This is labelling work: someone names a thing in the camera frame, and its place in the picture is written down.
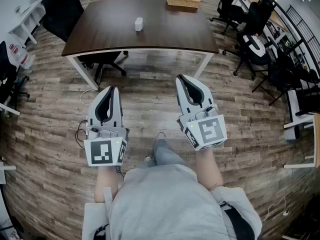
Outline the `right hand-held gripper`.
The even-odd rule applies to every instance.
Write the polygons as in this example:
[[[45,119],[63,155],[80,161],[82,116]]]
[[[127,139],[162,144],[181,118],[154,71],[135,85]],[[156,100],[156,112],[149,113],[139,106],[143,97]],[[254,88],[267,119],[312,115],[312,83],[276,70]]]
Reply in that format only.
[[[183,115],[181,131],[195,151],[218,146],[227,140],[224,116],[218,114],[211,91],[194,77],[179,74],[175,79],[178,104]]]

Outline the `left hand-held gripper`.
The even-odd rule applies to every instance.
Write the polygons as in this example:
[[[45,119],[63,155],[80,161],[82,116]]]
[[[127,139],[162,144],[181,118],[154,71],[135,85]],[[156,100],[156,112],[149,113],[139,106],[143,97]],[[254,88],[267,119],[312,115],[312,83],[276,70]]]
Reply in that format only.
[[[101,91],[88,109],[86,139],[83,141],[90,167],[121,166],[129,140],[123,126],[119,89],[109,86]]]

